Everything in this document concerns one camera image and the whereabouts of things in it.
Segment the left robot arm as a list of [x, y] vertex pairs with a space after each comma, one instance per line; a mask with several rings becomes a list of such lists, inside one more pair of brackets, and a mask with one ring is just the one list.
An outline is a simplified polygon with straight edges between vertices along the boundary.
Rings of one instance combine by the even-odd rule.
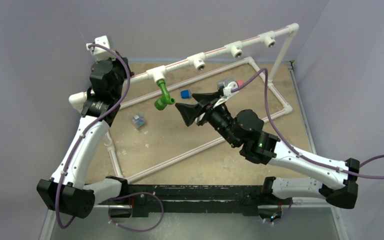
[[105, 179], [91, 186], [86, 175], [102, 139], [109, 131], [134, 75], [126, 57], [96, 61], [89, 75], [90, 87], [82, 94], [80, 119], [74, 138], [49, 179], [39, 180], [36, 190], [49, 210], [57, 216], [86, 218], [94, 205], [111, 199], [126, 203], [129, 191], [118, 179]]

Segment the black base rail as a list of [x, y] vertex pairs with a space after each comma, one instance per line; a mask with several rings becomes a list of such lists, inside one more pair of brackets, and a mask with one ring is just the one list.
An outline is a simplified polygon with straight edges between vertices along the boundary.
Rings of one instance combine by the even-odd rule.
[[131, 184], [118, 199], [103, 205], [132, 207], [134, 218], [150, 213], [242, 214], [271, 218], [281, 215], [292, 198], [280, 199], [264, 185], [154, 185]]

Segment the small blue foil packet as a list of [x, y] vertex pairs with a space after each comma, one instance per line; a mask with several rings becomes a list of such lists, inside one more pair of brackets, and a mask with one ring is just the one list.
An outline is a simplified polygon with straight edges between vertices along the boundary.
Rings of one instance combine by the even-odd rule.
[[145, 118], [140, 114], [134, 115], [131, 118], [131, 122], [136, 129], [140, 129], [141, 127], [143, 127], [146, 124]]

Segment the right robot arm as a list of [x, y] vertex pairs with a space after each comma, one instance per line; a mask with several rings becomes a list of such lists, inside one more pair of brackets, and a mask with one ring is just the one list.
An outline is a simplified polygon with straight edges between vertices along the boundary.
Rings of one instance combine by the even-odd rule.
[[209, 123], [232, 148], [253, 164], [272, 165], [293, 170], [306, 176], [303, 179], [267, 177], [260, 196], [268, 204], [278, 199], [307, 197], [324, 199], [342, 209], [353, 209], [358, 198], [356, 174], [360, 163], [354, 158], [333, 160], [288, 147], [286, 141], [263, 130], [264, 121], [251, 109], [232, 116], [221, 93], [194, 93], [196, 104], [176, 103], [186, 126]]

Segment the green plastic water faucet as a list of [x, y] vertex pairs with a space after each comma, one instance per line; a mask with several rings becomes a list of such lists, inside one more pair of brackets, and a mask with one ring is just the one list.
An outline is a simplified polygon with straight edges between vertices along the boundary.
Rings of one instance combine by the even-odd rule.
[[156, 84], [160, 89], [161, 96], [154, 102], [154, 106], [157, 110], [162, 111], [168, 105], [174, 105], [176, 103], [176, 100], [171, 97], [167, 89], [165, 80], [161, 79], [157, 81]]

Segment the blue grey small block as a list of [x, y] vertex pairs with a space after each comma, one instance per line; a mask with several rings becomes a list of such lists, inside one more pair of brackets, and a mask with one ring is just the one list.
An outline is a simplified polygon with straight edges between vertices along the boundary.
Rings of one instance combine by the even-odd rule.
[[182, 99], [190, 99], [192, 97], [192, 93], [191, 93], [190, 90], [187, 90], [187, 89], [186, 90], [182, 90], [180, 92], [180, 97]]

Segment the white PVC pipe frame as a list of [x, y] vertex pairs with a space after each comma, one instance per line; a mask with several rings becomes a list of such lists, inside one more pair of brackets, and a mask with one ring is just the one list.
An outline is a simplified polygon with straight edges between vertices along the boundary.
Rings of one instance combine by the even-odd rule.
[[[232, 114], [252, 109], [266, 121], [264, 99], [269, 100], [272, 119], [279, 119], [303, 130], [294, 112], [296, 93], [283, 57], [298, 31], [296, 23], [258, 36], [229, 43], [218, 49], [200, 52], [164, 66], [144, 67], [133, 77], [126, 99], [121, 103], [112, 126], [98, 145], [86, 174], [88, 184], [108, 176], [126, 178], [139, 184], [256, 184], [277, 168], [240, 163], [237, 150], [206, 124], [185, 126], [178, 110], [168, 105], [159, 111], [154, 101], [161, 96], [151, 79], [156, 70], [166, 78], [168, 90], [177, 102], [180, 92], [212, 92], [223, 78], [246, 81], [259, 65], [243, 49], [269, 45], [285, 36], [275, 63], [269, 66], [268, 91], [260, 75], [226, 103]], [[142, 115], [146, 124], [136, 129], [131, 118]]]

